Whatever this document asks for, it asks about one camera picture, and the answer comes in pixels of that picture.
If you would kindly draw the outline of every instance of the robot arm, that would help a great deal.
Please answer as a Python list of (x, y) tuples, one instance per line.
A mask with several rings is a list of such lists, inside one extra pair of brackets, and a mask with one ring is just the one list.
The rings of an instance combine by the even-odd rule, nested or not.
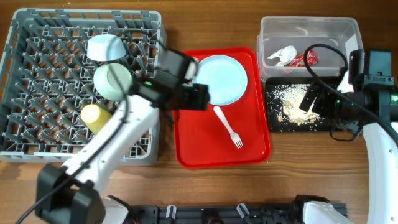
[[(99, 193), (104, 190), (109, 177), (118, 167), (122, 155), (129, 149), (148, 129), (159, 120), (159, 109), (152, 107), (152, 103), (141, 96), (128, 96), (126, 100), (131, 105), (126, 125), (121, 127), (119, 134), (108, 143), (107, 148), (98, 154), (83, 172), (75, 178), (81, 183), (88, 180), (94, 183), (94, 189)], [(73, 158), (67, 160), (62, 166), (67, 167), (66, 174), (71, 175), (109, 138), (118, 127), (124, 114), (125, 102), (123, 101), (112, 118), (102, 130)]]
[[(398, 131), (398, 123), (392, 123)], [(364, 126), (369, 159), (368, 224), (398, 220), (398, 149), (380, 125)]]
[[(398, 131), (398, 123), (392, 123)], [(380, 125), (365, 125), (364, 138), (369, 159), (368, 224), (393, 224), (398, 217), (398, 149)], [(305, 224), (351, 224), (326, 202), (306, 202), (303, 209)]]
[[(353, 51), (350, 55), (349, 71), (341, 76), (341, 83), (335, 84), (339, 85), (338, 90), (352, 102), (342, 100), (341, 94), (331, 93), (316, 78), (304, 97), (307, 101), (303, 100), (300, 108), (308, 110), (308, 104), (315, 100), (313, 111), (335, 124), (330, 131), (330, 136), (335, 140), (353, 141), (363, 131), (369, 159), (368, 224), (395, 223), (398, 219), (398, 149), (396, 142), (375, 123), (374, 115), (371, 114), (376, 114), (379, 117), (378, 122), (387, 124), (385, 126), (391, 124), (391, 135), (394, 135), (394, 131), (397, 132), (398, 89), (393, 85), (390, 53), (383, 50)], [(355, 106), (354, 102), (365, 109)], [(334, 138), (333, 131), (337, 127), (351, 131), (353, 138)], [(350, 223), (347, 219), (342, 221), (344, 219), (333, 207), (325, 204), (307, 202), (304, 205), (303, 221), (306, 224)]]

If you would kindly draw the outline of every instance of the red wrapper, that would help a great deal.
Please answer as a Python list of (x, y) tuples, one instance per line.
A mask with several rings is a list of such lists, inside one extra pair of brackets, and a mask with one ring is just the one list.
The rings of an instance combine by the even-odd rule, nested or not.
[[(312, 49), (308, 52), (307, 61), (308, 61), (308, 64), (310, 66), (318, 62), (318, 57), (317, 57), (317, 55), (315, 54), (315, 52)], [(292, 67), (304, 67), (304, 53), (296, 56), (291, 61), (289, 66), (292, 66)]]

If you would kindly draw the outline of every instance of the light blue plate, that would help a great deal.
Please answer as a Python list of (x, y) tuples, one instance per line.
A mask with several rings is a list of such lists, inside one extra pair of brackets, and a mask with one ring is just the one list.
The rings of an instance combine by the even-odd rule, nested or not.
[(213, 55), (199, 63), (194, 82), (209, 86), (212, 105), (224, 106), (243, 96), (248, 86), (248, 76), (237, 60), (225, 55)]

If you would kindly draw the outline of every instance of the white plastic fork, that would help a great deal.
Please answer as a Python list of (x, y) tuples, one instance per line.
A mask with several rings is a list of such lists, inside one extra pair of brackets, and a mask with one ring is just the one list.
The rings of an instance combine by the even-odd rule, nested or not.
[(226, 120), (226, 117), (225, 117), (223, 111), (221, 110), (221, 108), (219, 106), (215, 106), (213, 109), (214, 109), (214, 112), (217, 114), (217, 117), (221, 120), (221, 122), (224, 124), (226, 129), (229, 131), (229, 133), (231, 135), (232, 142), (235, 143), (235, 146), (238, 147), (238, 149), (242, 148), (243, 143), (242, 143), (241, 138), (239, 137), (239, 135), (237, 133), (232, 131), (232, 128), (229, 125), (228, 121)]

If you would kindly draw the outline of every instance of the red tray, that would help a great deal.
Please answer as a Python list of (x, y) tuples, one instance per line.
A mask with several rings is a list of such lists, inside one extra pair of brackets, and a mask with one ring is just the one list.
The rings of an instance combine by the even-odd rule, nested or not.
[(174, 124), (175, 154), (188, 169), (236, 166), (264, 162), (271, 155), (271, 140), (262, 97), (255, 53), (247, 47), (191, 50), (185, 52), (199, 61), (212, 55), (235, 58), (248, 75), (248, 87), (235, 103), (220, 106), (232, 129), (239, 134), (243, 148), (238, 149), (229, 132), (209, 104), (206, 111), (180, 110)]

